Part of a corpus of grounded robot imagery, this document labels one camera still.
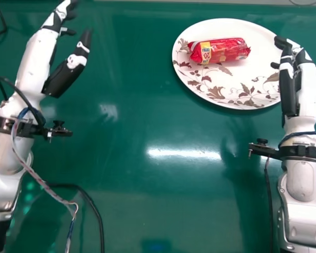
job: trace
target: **robot finger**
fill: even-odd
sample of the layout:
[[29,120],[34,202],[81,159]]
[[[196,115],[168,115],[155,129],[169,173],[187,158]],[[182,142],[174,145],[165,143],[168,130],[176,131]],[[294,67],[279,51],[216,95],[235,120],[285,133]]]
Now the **robot finger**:
[[279,64],[279,63],[276,63],[276,62],[272,62],[272,63],[270,64],[270,66],[271,66],[273,69],[278,70],[279,67],[280,67],[280,64]]
[[92,31],[86,30],[74,52],[64,60],[45,82],[42,93],[59,98],[84,70],[90,52]]
[[286,116],[295,116],[297,112],[297,101],[294,82],[293,56],[290,45],[283,48],[279,70],[282,113]]
[[302,64],[304,63],[314,63],[310,55],[307,53],[304,48],[302,48],[295,56],[295,65],[297,66],[297,69],[302,68]]
[[74,30],[71,30],[67,27],[61,27],[60,36],[63,36],[63,35],[73,36],[75,34],[76,34],[76,32]]
[[76,15],[72,10],[77,6],[78,0],[64,0],[55,9],[55,12],[60,16],[61,20],[73,19]]
[[297,51],[301,49],[301,46],[298,43],[278,35],[275,36],[274,43],[275,46],[280,50],[283,50],[286,46],[290,47],[293,51],[293,54],[296,54]]
[[60,35],[64,21],[73,19],[76,16],[72,9],[77,5],[77,2],[78,0],[64,0],[61,2],[43,23],[41,29],[49,29]]

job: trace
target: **red packet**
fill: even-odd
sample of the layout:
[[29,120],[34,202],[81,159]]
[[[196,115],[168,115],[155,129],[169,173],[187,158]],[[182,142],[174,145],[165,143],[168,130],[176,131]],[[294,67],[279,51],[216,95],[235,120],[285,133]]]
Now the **red packet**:
[[246,59],[251,52],[242,38],[195,41],[188,44],[191,59],[201,64]]

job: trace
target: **white plate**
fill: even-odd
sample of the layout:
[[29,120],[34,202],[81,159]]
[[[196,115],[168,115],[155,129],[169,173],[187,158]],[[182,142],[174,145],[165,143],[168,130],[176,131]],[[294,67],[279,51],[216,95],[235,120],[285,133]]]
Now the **white plate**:
[[[251,52],[247,59],[199,65],[190,59],[188,42],[241,37]],[[227,108],[250,110],[280,101],[279,76],[271,62],[279,62],[281,51],[275,34],[243,20],[215,18],[184,30],[173,45],[172,62],[181,81],[203,99]]]

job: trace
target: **white robotic arm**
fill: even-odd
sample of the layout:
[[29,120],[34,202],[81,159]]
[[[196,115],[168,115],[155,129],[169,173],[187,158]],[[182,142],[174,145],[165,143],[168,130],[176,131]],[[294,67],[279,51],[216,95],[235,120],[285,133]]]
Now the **white robotic arm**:
[[[63,23],[74,18],[72,10],[76,4],[77,0],[61,2],[29,39],[15,81],[16,92],[0,105],[0,251],[4,247],[5,234],[25,172],[12,150],[11,129],[16,118],[23,110],[29,109],[24,114],[15,142],[19,154],[28,164],[33,160],[31,147],[34,143],[34,134],[42,135],[45,139],[71,135],[70,131],[62,127],[61,121],[56,121],[55,126],[50,129],[44,128],[45,122],[36,119],[32,112],[40,116],[37,118],[43,118],[40,113],[40,101],[47,95],[59,98],[86,66],[91,43],[89,30],[82,34],[74,52],[50,74],[57,39],[64,34],[75,34],[72,30],[64,28]],[[17,90],[29,101],[29,106]]]
[[299,44],[275,37],[283,50],[279,69],[282,126],[285,136],[279,150],[266,141],[250,143],[254,154],[282,160],[278,191],[281,252],[316,253],[316,66]]

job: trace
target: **green table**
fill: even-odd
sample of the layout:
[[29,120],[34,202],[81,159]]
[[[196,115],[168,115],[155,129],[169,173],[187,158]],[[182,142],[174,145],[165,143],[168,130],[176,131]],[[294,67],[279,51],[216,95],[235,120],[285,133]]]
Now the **green table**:
[[[0,2],[9,25],[0,75],[15,79],[27,40],[56,3]],[[65,120],[74,135],[51,144],[38,138],[34,169],[91,194],[107,253],[268,252],[265,160],[248,160],[247,145],[258,137],[277,145],[280,106],[232,111],[202,101],[174,73],[171,49],[186,27],[231,17],[299,42],[316,62],[316,8],[87,1],[77,12],[67,26],[94,29],[87,67],[61,99],[42,102],[46,118]],[[59,39],[54,66],[77,40]],[[279,161],[271,160],[269,174],[276,213]],[[92,211],[78,194],[61,193],[81,206],[71,252],[98,252]],[[26,176],[6,252],[63,252],[69,222]]]

